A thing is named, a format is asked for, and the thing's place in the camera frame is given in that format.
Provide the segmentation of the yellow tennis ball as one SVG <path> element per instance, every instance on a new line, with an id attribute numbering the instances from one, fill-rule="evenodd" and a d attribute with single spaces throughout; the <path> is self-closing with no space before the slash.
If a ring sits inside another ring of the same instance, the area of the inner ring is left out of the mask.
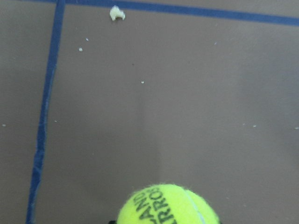
<path id="1" fill-rule="evenodd" d="M 175 185 L 156 184 L 134 192 L 117 224 L 220 224 L 220 218 L 196 193 Z"/>

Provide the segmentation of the small yellow foam crumb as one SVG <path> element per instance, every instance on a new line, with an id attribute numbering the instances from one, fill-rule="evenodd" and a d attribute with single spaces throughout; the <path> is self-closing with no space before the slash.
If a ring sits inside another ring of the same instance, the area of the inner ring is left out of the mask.
<path id="1" fill-rule="evenodd" d="M 126 18 L 125 13 L 122 10 L 120 10 L 120 8 L 118 6 L 113 6 L 110 9 L 109 16 L 112 21 L 115 21 L 116 19 L 119 19 L 119 18 L 122 20 L 125 20 L 125 18 Z"/>

